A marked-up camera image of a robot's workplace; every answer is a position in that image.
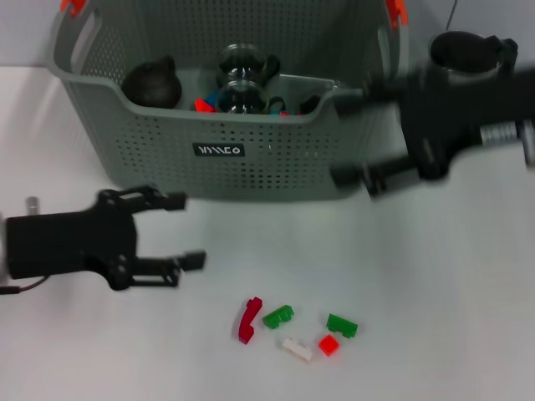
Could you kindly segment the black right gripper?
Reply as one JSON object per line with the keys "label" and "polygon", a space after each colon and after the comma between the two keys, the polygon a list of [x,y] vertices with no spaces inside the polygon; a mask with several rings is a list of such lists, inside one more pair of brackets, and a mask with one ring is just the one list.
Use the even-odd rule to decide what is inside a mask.
{"label": "black right gripper", "polygon": [[504,145],[534,133],[534,69],[467,84],[414,77],[375,79],[335,97],[340,118],[394,104],[408,155],[333,164],[338,192],[365,190],[377,199],[423,180],[440,180],[463,150]]}

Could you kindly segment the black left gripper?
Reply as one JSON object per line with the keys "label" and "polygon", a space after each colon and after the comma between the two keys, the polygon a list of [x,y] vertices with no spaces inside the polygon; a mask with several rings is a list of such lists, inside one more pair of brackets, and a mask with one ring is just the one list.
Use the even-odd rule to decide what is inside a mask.
{"label": "black left gripper", "polygon": [[182,272],[200,271],[205,251],[167,258],[140,258],[133,212],[182,211],[187,195],[163,194],[154,185],[103,190],[88,209],[6,220],[6,263],[10,276],[27,279],[95,272],[115,291],[135,287],[178,287]]}

